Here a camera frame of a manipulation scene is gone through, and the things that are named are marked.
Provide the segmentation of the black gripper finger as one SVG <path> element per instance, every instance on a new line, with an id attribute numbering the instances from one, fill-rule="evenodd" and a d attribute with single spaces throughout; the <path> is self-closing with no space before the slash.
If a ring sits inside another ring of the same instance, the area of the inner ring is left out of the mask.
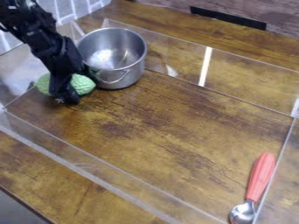
<path id="1" fill-rule="evenodd" d="M 49 81 L 49 94 L 57 103 L 73 105 L 80 102 L 80 95 L 74 90 L 74 87 L 70 85 L 70 78 L 72 76 L 69 74 L 57 75 L 52 73 Z"/>

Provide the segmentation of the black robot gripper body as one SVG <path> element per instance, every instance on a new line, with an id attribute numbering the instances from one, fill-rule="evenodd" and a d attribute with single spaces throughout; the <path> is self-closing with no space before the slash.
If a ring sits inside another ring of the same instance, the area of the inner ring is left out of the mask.
<path id="1" fill-rule="evenodd" d="M 53 79 L 66 79 L 72 74 L 81 73 L 82 58 L 69 37 L 41 35 L 32 39 L 30 44 L 32 54 L 45 65 Z"/>

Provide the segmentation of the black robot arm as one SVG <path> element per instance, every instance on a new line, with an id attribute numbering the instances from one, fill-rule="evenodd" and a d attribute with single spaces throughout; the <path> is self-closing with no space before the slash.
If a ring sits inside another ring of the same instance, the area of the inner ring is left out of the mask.
<path id="1" fill-rule="evenodd" d="M 73 74 L 84 71 L 77 47 L 56 30 L 56 20 L 36 0 L 0 0 L 0 30 L 9 32 L 29 48 L 50 72 L 49 94 L 66 104 L 80 102 L 70 85 Z"/>

